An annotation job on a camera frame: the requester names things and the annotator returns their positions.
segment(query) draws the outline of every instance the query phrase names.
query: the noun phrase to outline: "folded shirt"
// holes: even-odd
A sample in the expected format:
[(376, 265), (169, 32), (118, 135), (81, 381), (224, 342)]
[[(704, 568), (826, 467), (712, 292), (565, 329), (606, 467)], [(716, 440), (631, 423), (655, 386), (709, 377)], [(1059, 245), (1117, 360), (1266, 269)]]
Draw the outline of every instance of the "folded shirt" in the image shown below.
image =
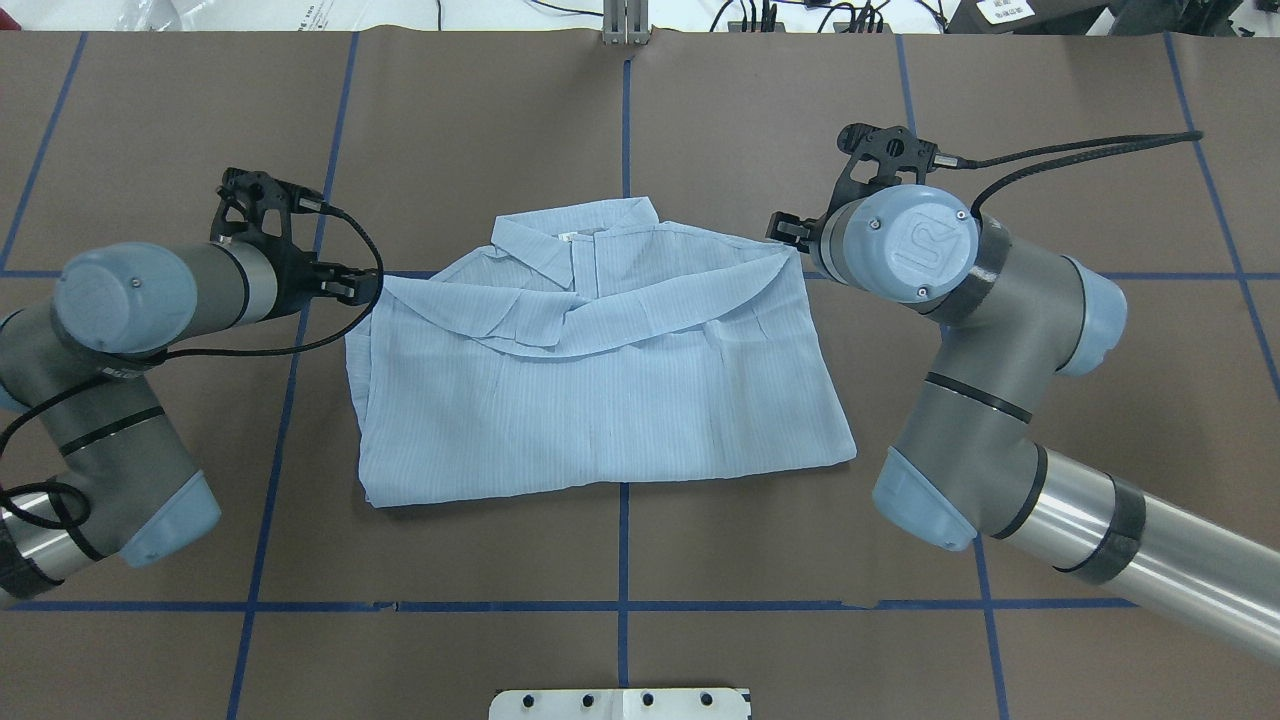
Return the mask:
[(346, 338), (374, 506), (855, 455), (794, 249), (643, 197), (500, 217), (492, 242), (388, 275)]

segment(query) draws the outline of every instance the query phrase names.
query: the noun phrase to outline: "wire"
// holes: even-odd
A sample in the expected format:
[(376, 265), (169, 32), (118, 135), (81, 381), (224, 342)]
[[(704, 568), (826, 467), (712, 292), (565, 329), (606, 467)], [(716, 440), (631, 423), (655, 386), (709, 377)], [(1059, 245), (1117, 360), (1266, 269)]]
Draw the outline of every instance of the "wire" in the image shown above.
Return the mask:
[[(1204, 133), (1202, 133), (1199, 131), (1193, 131), (1193, 132), (1179, 132), (1179, 133), (1169, 133), (1169, 135), (1120, 136), (1120, 137), (1137, 137), (1137, 138), (1140, 138), (1140, 140), (1125, 141), (1123, 143), (1112, 145), (1110, 147), (1097, 147), (1097, 149), (1089, 150), (1087, 152), (1079, 152), (1076, 155), (1068, 155), (1066, 158), (1056, 158), (1053, 160), (1046, 160), (1043, 163), (1037, 163), (1034, 165), (1028, 165), (1028, 167), (1025, 167), (1025, 168), (1023, 168), (1020, 170), (1015, 170), (1012, 173), (1009, 173), (1007, 176), (1005, 176), (1005, 177), (1000, 178), (998, 181), (991, 183), (987, 187), (987, 190), (983, 190), (980, 193), (978, 193), (978, 197), (974, 199), (973, 208), (970, 210), (973, 211), (974, 217), (977, 217), (977, 218), (980, 219), (982, 218), (982, 205), (983, 205), (983, 202), (986, 202), (987, 200), (989, 200), (992, 195), (1000, 192), (1002, 188), (1009, 187), (1010, 184), (1012, 184), (1012, 183), (1015, 183), (1015, 182), (1018, 182), (1018, 181), (1020, 181), (1023, 178), (1034, 176), (1037, 173), (1043, 173), (1046, 170), (1056, 170), (1059, 168), (1066, 168), (1069, 165), (1078, 165), (1080, 163), (1087, 163), (1089, 160), (1098, 160), (1098, 159), (1102, 159), (1102, 158), (1110, 158), (1112, 155), (1125, 155), (1128, 152), (1138, 152), (1140, 150), (1152, 150), (1155, 147), (1164, 147), (1165, 145), (1174, 145), (1176, 142), (1192, 142), (1192, 141), (1197, 141), (1197, 140), (1201, 140), (1202, 137), (1204, 137)], [(1075, 145), (1080, 145), (1080, 143), (1071, 142), (1071, 143), (1066, 143), (1065, 146), (1053, 146), (1053, 147), (1066, 147), (1066, 146), (1075, 146)], [(1027, 152), (1019, 152), (1016, 155), (1021, 155), (1024, 158), (1028, 158), (1028, 156), (1032, 156), (1032, 155), (1044, 154), (1044, 152), (1050, 152), (1050, 151), (1051, 150), (1042, 147), (1042, 149), (1037, 149), (1037, 150), (1029, 150)], [(1006, 158), (1014, 158), (1014, 155), (1007, 155)], [(1004, 160), (1002, 158), (996, 158), (996, 160), (1007, 161), (1007, 160)]]
[(858, 19), (852, 23), (849, 23), (849, 27), (845, 28), (845, 32), (863, 32), (864, 23), (872, 22), (872, 13), (874, 12), (876, 9), (872, 8), (870, 3), (863, 5), (861, 10), (858, 13)]
[(849, 10), (849, 24), (850, 26), (854, 24), (854, 22), (858, 19), (858, 8), (854, 8), (852, 3), (836, 3), (835, 5), (832, 5), (831, 8), (828, 8), (827, 9), (827, 14), (822, 17), (822, 22), (818, 23), (818, 32), (822, 32), (822, 29), (824, 27), (827, 27), (827, 20), (831, 19), (832, 13), (835, 13), (836, 10), (838, 10), (841, 8), (845, 8), (845, 9)]
[(1034, 158), (1037, 155), (1052, 155), (1055, 152), (1066, 152), (1068, 150), (1084, 150), (1088, 147), (1102, 147), (1106, 145), (1124, 145), (1126, 142), (1142, 142), (1144, 140), (1151, 140), (1153, 137), (1164, 137), (1162, 135), (1115, 135), (1111, 137), (1098, 137), (1094, 140), (1082, 140), (1078, 142), (1062, 142), (1060, 145), (1046, 145), (1044, 147), (1036, 147), (1034, 150), (1024, 150), (1021, 152), (1014, 152), (1010, 155), (1001, 155), (998, 158), (991, 158), (989, 160), (966, 160), (960, 156), (955, 156), (955, 168), (943, 169), (956, 169), (956, 170), (977, 170), (980, 168), (989, 168), (992, 165), (1004, 165), (1005, 163), (1012, 163), (1015, 160), (1025, 160), (1027, 158)]
[(881, 10), (883, 10), (893, 0), (884, 0), (876, 6), (876, 18), (873, 18), (873, 22), (876, 23), (876, 32), (884, 32), (884, 13)]
[[(719, 19), (722, 17), (724, 17), (724, 10), (728, 10), (728, 6), (732, 5), (732, 4), (733, 4), (733, 0), (724, 0), (724, 4), (721, 5), (719, 12), (716, 13), (716, 19), (712, 20), (710, 29), (708, 29), (707, 32), (716, 32), (716, 26), (718, 26), (719, 24)], [(742, 27), (746, 27), (746, 15), (745, 14), (742, 15)]]
[(915, 0), (915, 4), (923, 6), (931, 15), (933, 15), (933, 22), (938, 23), (938, 28), (942, 29), (942, 32), (947, 31), (947, 15), (946, 9), (942, 6), (942, 0), (938, 0), (937, 10), (934, 10), (933, 5), (929, 5), (924, 0)]
[(351, 228), (360, 234), (360, 238), (365, 241), (365, 245), (369, 247), (369, 252), (374, 256), (374, 264), (378, 268), (376, 269), (378, 284), (374, 288), (372, 300), (370, 300), (369, 305), (365, 305), (365, 307), (360, 311), (360, 314), (356, 315), (353, 320), (347, 323), (344, 328), (315, 342), (308, 342), (306, 345), (296, 345), (293, 347), (278, 347), (271, 350), (230, 350), (230, 348), (189, 347), (186, 350), (177, 350), (174, 352), (161, 350), (159, 354), (148, 357), (147, 363), (164, 363), (165, 360), (173, 360), (175, 357), (191, 357), (193, 355), (206, 355), (214, 357), (274, 357), (278, 355), (294, 355), (297, 352), (306, 352), (308, 350), (324, 347), (330, 342), (340, 340), (344, 334), (355, 329), (356, 325), (362, 323), (365, 318), (367, 318), (374, 311), (374, 306), (378, 305), (378, 299), (383, 296), (383, 277), (385, 269), (383, 265), (383, 256), (378, 251), (378, 246), (374, 245), (374, 240), (369, 237), (367, 232), (365, 232), (365, 228), (360, 227), (360, 223), (357, 223), (355, 218), (348, 215), (346, 210), (343, 210), (342, 208), (334, 208), (333, 205), (325, 205), (324, 210), (321, 210), (321, 214), (338, 218), (339, 220), (343, 220), (348, 225), (351, 225)]
[(549, 8), (552, 10), (559, 10), (562, 13), (568, 13), (571, 15), (595, 15), (596, 18), (603, 18), (604, 13), (596, 13), (595, 10), (579, 10), (577, 8), (561, 8), (559, 5), (552, 5), (550, 3), (543, 3), (543, 0), (525, 0), (534, 5), (541, 5), (543, 8)]
[[(14, 421), (9, 423), (9, 427), (6, 427), (3, 433), (0, 433), (0, 456), (4, 456), (4, 450), (5, 447), (9, 446), (9, 439), (13, 438), (14, 433), (17, 433), (19, 428), (22, 428), (31, 420), (36, 419), (41, 413), (49, 410), (50, 407), (58, 405), (59, 402), (63, 402), (64, 400), (74, 397), (87, 389), (95, 388), (108, 382), (110, 382), (110, 378), (108, 378), (106, 375), (95, 375), (79, 383), (78, 386), (73, 386), (68, 389), (64, 389), (63, 392), (59, 392), (58, 395), (50, 397), (49, 400), (33, 406), (31, 410), (27, 410), (22, 415), (18, 415), (18, 418)], [(74, 497), (81, 507), (79, 515), (70, 518), (68, 521), (49, 520), (46, 518), (36, 515), (35, 512), (28, 512), (22, 507), (18, 507), (18, 503), (14, 502), (14, 498), (22, 497), (24, 495), (35, 495), (37, 492), (45, 492), (49, 493), (50, 496), (65, 495), (69, 497)], [(24, 523), (29, 523), (32, 525), (36, 525), (37, 528), (44, 528), (46, 530), (69, 530), (73, 528), (78, 528), (83, 525), (86, 520), (88, 520), (90, 515), (90, 502), (84, 492), (74, 486), (54, 480), (52, 478), (45, 480), (44, 483), (31, 483), (26, 486), (18, 486), (10, 489), (0, 488), (0, 507), (8, 510), (10, 514), (13, 514), (14, 518), (18, 518)]]
[[(275, 355), (294, 355), (298, 352), (306, 352), (308, 350), (315, 350), (317, 347), (329, 345), (339, 340), (340, 337), (346, 336), (352, 329), (355, 329), (356, 325), (364, 322), (365, 318), (367, 318), (370, 313), (374, 311), (374, 306), (378, 305), (378, 300), (383, 295), (383, 278), (385, 270), (385, 266), (383, 264), (383, 256), (378, 251), (378, 246), (374, 245), (374, 240), (369, 237), (367, 232), (365, 232), (365, 228), (362, 228), (360, 223), (356, 222), (355, 218), (347, 214), (346, 210), (343, 210), (342, 208), (335, 208), (333, 205), (325, 204), (320, 213), (324, 215), (338, 218), (346, 222), (348, 225), (351, 225), (352, 229), (355, 229), (356, 233), (360, 234), (360, 238), (365, 241), (365, 245), (369, 247), (369, 252), (374, 256), (374, 263), (378, 268), (378, 284), (374, 288), (374, 296), (369, 301), (369, 305), (366, 305), (352, 322), (347, 323), (344, 328), (328, 337), (324, 337), (315, 342), (308, 342), (306, 345), (297, 345), (293, 347), (280, 347), (271, 350), (187, 348), (187, 350), (178, 350), (174, 352), (160, 351), (159, 354), (147, 357), (146, 363), (160, 364), (165, 360), (173, 360), (175, 357), (191, 357), (195, 355), (211, 355), (220, 357), (261, 357), (261, 356), (275, 356)], [(92, 389), (108, 382), (111, 382), (111, 378), (109, 378), (108, 375), (95, 375), (84, 380), (83, 383), (79, 383), (74, 387), (64, 389), (63, 392), (59, 392), (58, 395), (50, 397), (49, 400), (45, 400), (44, 402), (40, 402), (38, 405), (35, 405), (33, 407), (19, 415), (14, 421), (9, 423), (9, 425), (4, 429), (4, 432), (0, 432), (0, 457), (4, 456), (4, 450), (5, 447), (8, 447), (9, 439), (13, 438), (14, 433), (17, 433), (23, 425), (26, 425), (27, 423), (37, 418), (40, 414), (49, 410), (50, 407), (70, 397), (74, 397), (87, 389)], [(49, 520), (46, 518), (41, 518), (40, 515), (23, 510), (22, 507), (18, 507), (18, 503), (14, 501), (18, 497), (26, 495), (35, 495), (38, 492), (49, 493), (50, 496), (60, 495), (74, 498), (77, 505), (79, 506), (79, 514), (67, 520)], [(18, 486), (12, 489), (0, 488), (0, 507), (9, 511), (19, 520), (23, 520), (24, 523), (29, 523), (38, 528), (45, 528), (50, 530), (70, 530), (78, 528), (79, 525), (83, 525), (88, 520), (90, 512), (92, 510), (90, 500), (83, 491), (68, 483), (54, 480), (52, 478), (42, 483)]]

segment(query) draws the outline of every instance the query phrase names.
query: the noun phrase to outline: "shirt collar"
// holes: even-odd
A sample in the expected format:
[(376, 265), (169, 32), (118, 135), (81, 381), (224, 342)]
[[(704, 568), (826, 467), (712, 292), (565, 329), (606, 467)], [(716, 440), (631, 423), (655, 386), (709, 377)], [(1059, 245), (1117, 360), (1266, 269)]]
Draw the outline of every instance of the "shirt collar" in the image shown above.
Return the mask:
[(573, 284), (571, 243), (561, 233), (595, 229), (594, 234), (658, 224), (648, 197), (599, 200), (554, 210), (500, 215), (493, 225), (493, 245), (562, 288)]

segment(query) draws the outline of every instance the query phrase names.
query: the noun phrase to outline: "blue tape line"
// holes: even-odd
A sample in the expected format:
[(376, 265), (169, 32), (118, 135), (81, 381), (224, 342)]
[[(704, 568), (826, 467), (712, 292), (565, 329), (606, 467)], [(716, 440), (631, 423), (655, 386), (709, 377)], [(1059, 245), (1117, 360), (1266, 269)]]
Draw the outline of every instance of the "blue tape line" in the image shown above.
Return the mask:
[[(338, 173), (338, 151), (342, 147), (342, 128), (347, 122), (347, 96), (351, 94), (351, 74), (356, 70), (356, 49), (360, 46), (360, 33), (351, 33), (351, 45), (347, 47), (347, 73), (342, 78), (342, 96), (338, 99), (338, 119), (333, 126), (333, 142), (329, 145), (329, 167), (324, 174), (324, 199), (333, 199), (333, 178)], [(320, 252), (324, 245), (324, 227), (326, 215), (320, 215), (316, 220), (315, 251)]]
[(867, 610), (838, 600), (636, 600), (634, 612), (836, 612)]
[[(356, 67), (356, 50), (360, 45), (360, 33), (351, 33), (351, 46), (347, 50), (347, 73), (342, 82), (342, 96), (338, 100), (338, 118), (334, 120), (333, 142), (329, 146), (329, 167), (325, 172), (324, 196), (329, 199), (333, 190), (333, 177), (338, 170), (338, 152), (342, 147), (342, 128), (347, 117), (347, 97), (351, 91), (351, 77)], [(324, 245), (324, 215), (316, 223), (315, 251), (319, 252)], [(311, 306), (306, 305), (298, 314), (298, 331), (294, 334), (294, 345), (302, 345), (307, 333), (307, 319)], [(257, 596), (262, 587), (262, 568), (266, 564), (266, 544), (271, 536), (271, 519), (275, 516), (275, 496), (280, 486), (280, 469), (284, 466), (284, 441), (289, 434), (289, 420), (293, 415), (293, 398), (298, 382), (298, 361), (301, 355), (294, 354), (289, 359), (289, 377), (284, 386), (284, 406), (280, 410), (280, 425), (275, 434), (275, 452), (271, 457), (271, 475), (266, 486), (266, 500), (262, 506), (262, 523), (259, 527), (257, 550), (253, 555), (253, 575), (250, 580), (248, 602), (244, 609), (244, 624), (241, 629), (239, 651), (236, 656), (236, 673), (232, 676), (230, 697), (227, 701), (227, 719), (236, 720), (239, 714), (241, 692), (244, 687), (244, 667), (248, 664), (248, 648), (253, 639), (253, 618), (256, 614)]]
[(622, 61), (622, 197), (631, 197), (631, 60)]
[[(1183, 73), (1178, 67), (1178, 51), (1174, 49), (1174, 36), (1167, 31), (1165, 32), (1165, 53), (1169, 54), (1169, 68), (1174, 73), (1174, 88), (1178, 91), (1178, 102), (1183, 108), (1183, 120), (1185, 120), (1188, 131), (1194, 131), (1196, 120), (1192, 118), (1192, 106), (1187, 101), (1187, 91), (1183, 87)], [(1196, 161), (1199, 163), (1201, 174), (1204, 176), (1204, 186), (1208, 188), (1208, 197), (1213, 204), (1213, 214), (1217, 215), (1217, 224), (1222, 231), (1222, 240), (1226, 242), (1226, 252), (1231, 256), (1231, 268), (1235, 269), (1236, 279), (1240, 283), (1240, 293), (1244, 296), (1244, 305), (1249, 310), (1253, 333), (1258, 338), (1258, 347), (1262, 348), (1262, 360), (1266, 363), (1267, 373), (1271, 375), (1271, 389), (1280, 398), (1280, 372), (1276, 370), (1275, 357), (1271, 355), (1271, 343), (1267, 342), (1267, 333), (1262, 328), (1262, 318), (1258, 315), (1258, 307), (1253, 302), (1253, 292), (1249, 290), (1249, 281), (1244, 274), (1244, 265), (1240, 263), (1240, 254), (1235, 247), (1231, 227), (1226, 222), (1226, 213), (1222, 210), (1222, 200), (1219, 197), (1213, 173), (1208, 169), (1208, 160), (1204, 158), (1204, 149), (1201, 146), (1201, 142), (1197, 140), (1193, 142), (1193, 146), (1196, 147)]]
[(0, 249), (0, 269), (9, 264), (9, 254), (18, 240), (18, 227), (22, 225), (22, 215), (27, 211), (27, 202), (31, 200), (31, 191), (36, 187), (36, 177), (40, 176), (40, 167), (45, 163), (45, 152), (49, 150), (49, 141), (54, 138), (54, 128), (58, 127), (58, 118), (67, 105), (67, 95), (72, 88), (72, 79), (76, 78), (76, 69), (79, 68), (79, 59), (84, 54), (84, 44), (88, 33), (82, 32), (76, 44), (76, 53), (72, 54), (72, 63), (67, 67), (67, 76), (63, 78), (63, 88), (58, 91), (58, 100), (54, 102), (54, 111), (49, 115), (49, 124), (45, 126), (45, 135), (40, 138), (40, 147), (36, 150), (36, 159), (31, 163), (31, 172), (27, 174), (27, 184), (22, 186), (22, 196), (18, 197), (18, 208), (13, 211), (13, 223), (9, 224), (9, 234), (4, 238), (4, 249)]
[(618, 687), (630, 684), (631, 486), (618, 483)]
[(8, 612), (244, 612), (243, 602), (54, 600), (15, 605)]
[(915, 108), (911, 105), (911, 77), (906, 69), (906, 44), (901, 35), (895, 35), (897, 42), (897, 73), (902, 78), (902, 106), (906, 109), (906, 128), (915, 135)]
[[(992, 600), (884, 600), (873, 607), (846, 605), (838, 600), (632, 600), (627, 612), (914, 612), (947, 610), (1116, 610), (1137, 605), (1119, 597), (1006, 598)], [(617, 612), (612, 600), (536, 601), (372, 601), (372, 602), (262, 602), (255, 614), (342, 612)], [(33, 600), (9, 612), (244, 612), (248, 602), (182, 600)]]
[(0, 270), (0, 278), (56, 278), (60, 270)]
[[(897, 42), (897, 68), (902, 77), (902, 104), (906, 108), (906, 127), (914, 135), (915, 108), (911, 104), (911, 77), (906, 64), (906, 44), (901, 35), (895, 35)], [(991, 601), (991, 582), (987, 578), (987, 556), (983, 552), (982, 537), (973, 543), (974, 557), (978, 565), (978, 587), (982, 589), (982, 615), (987, 623), (987, 650), (991, 653), (991, 675), (996, 689), (996, 707), (1000, 710), (1000, 720), (1009, 720), (1009, 701), (1005, 696), (1005, 670), (1000, 657), (1000, 638), (996, 633), (996, 612)]]
[(1100, 273), (1112, 281), (1235, 281), (1235, 273)]
[(978, 588), (982, 591), (982, 616), (987, 623), (987, 647), (991, 651), (991, 676), (996, 685), (996, 708), (1000, 720), (1009, 720), (1009, 698), (1005, 693), (1005, 664), (1000, 657), (1000, 637), (996, 633), (996, 610), (991, 601), (991, 579), (987, 577), (987, 553), (982, 537), (973, 541), (973, 555), (978, 565)]
[[(622, 61), (622, 197), (631, 197), (631, 61)], [(631, 486), (618, 483), (618, 687), (630, 685)]]

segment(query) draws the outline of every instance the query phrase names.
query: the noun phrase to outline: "ur logo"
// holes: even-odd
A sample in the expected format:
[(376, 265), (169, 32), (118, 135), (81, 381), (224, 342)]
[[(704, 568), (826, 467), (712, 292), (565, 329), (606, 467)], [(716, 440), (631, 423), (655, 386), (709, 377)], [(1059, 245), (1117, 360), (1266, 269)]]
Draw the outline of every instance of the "ur logo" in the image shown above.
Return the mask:
[(909, 234), (905, 242), (899, 242), (893, 249), (893, 260), (923, 273), (942, 270), (959, 240), (956, 228), (924, 213), (908, 218), (906, 227), (910, 228)]

